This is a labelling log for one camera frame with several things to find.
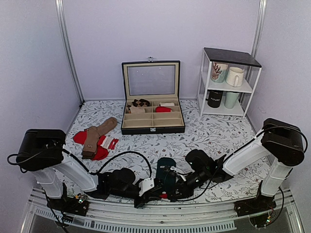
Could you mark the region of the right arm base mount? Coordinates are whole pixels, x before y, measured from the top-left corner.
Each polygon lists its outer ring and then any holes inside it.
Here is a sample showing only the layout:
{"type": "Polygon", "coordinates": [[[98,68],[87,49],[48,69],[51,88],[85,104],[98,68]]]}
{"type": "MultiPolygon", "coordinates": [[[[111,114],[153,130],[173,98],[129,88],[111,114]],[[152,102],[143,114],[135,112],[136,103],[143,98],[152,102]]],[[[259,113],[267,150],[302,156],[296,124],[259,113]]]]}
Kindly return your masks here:
{"type": "Polygon", "coordinates": [[[238,216],[256,214],[276,208],[274,196],[264,196],[261,193],[261,186],[262,182],[259,183],[257,195],[254,198],[240,200],[234,203],[234,210],[238,216]]]}

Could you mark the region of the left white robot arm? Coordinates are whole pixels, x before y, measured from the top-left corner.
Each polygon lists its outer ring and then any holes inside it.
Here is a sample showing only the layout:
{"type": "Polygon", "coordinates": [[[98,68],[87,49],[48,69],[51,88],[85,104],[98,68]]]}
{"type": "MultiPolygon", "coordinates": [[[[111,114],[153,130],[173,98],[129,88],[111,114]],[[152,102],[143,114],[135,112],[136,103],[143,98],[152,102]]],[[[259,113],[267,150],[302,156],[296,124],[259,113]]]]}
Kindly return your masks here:
{"type": "Polygon", "coordinates": [[[112,172],[91,172],[66,143],[62,130],[29,129],[26,131],[15,165],[32,172],[47,196],[62,211],[72,207],[72,200],[64,194],[65,185],[55,175],[63,173],[88,196],[107,199],[109,195],[133,199],[134,207],[141,208],[150,201],[164,198],[162,184],[152,177],[136,180],[134,172],[128,168],[112,172]]]}

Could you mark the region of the dark green christmas sock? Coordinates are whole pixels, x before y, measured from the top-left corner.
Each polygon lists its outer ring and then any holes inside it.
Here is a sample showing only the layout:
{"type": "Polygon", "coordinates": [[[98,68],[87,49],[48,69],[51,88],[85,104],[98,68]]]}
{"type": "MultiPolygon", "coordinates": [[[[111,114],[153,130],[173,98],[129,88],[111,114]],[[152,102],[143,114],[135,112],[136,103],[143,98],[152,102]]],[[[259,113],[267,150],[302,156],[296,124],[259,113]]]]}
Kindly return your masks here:
{"type": "Polygon", "coordinates": [[[161,186],[160,192],[166,197],[175,190],[176,174],[171,168],[176,167],[176,162],[172,158],[160,158],[157,162],[156,181],[161,186]]]}

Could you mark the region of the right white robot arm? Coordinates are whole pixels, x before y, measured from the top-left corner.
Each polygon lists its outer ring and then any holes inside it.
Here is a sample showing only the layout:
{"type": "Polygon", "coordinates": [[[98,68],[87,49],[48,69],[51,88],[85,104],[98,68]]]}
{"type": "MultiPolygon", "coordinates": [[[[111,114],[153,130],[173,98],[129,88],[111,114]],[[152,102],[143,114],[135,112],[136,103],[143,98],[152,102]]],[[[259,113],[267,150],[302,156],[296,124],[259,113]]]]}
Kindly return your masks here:
{"type": "Polygon", "coordinates": [[[268,118],[260,132],[230,155],[213,160],[203,150],[190,151],[185,160],[194,172],[176,181],[171,189],[164,179],[165,193],[161,197],[171,202],[194,200],[194,190],[205,182],[228,181],[261,158],[273,156],[270,170],[258,187],[258,196],[251,202],[253,210],[261,212],[292,168],[303,162],[307,148],[308,140],[298,127],[268,118]]]}

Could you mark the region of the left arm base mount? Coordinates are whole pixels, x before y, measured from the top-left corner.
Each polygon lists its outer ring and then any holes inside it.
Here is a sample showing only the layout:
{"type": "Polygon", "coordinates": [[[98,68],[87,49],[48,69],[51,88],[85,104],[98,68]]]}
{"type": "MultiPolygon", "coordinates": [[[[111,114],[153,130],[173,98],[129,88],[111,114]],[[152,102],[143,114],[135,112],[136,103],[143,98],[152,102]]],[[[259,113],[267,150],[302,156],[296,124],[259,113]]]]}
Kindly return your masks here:
{"type": "Polygon", "coordinates": [[[86,216],[89,207],[87,195],[79,193],[74,197],[69,197],[67,195],[67,187],[64,183],[62,183],[62,187],[63,191],[59,199],[47,197],[47,206],[61,213],[86,216]]]}

